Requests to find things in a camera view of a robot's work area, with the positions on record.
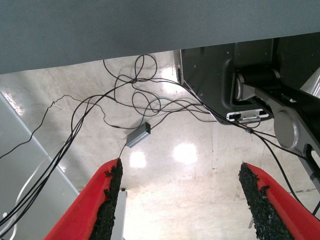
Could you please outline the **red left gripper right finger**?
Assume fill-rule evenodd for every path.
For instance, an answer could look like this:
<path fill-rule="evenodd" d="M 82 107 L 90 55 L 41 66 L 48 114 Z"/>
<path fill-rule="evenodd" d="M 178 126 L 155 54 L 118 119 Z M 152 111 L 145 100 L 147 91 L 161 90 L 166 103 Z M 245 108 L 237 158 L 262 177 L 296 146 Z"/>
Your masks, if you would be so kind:
<path fill-rule="evenodd" d="M 238 176 L 259 240 L 320 238 L 320 220 L 267 172 L 244 162 Z"/>

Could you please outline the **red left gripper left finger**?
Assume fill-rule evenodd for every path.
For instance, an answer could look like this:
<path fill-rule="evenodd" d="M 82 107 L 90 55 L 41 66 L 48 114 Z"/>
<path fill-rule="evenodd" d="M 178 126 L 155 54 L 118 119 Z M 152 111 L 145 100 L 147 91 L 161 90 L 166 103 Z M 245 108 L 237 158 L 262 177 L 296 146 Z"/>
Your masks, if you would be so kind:
<path fill-rule="evenodd" d="M 44 237 L 46 240 L 110 240 L 123 176 L 120 158 L 101 165 Z"/>

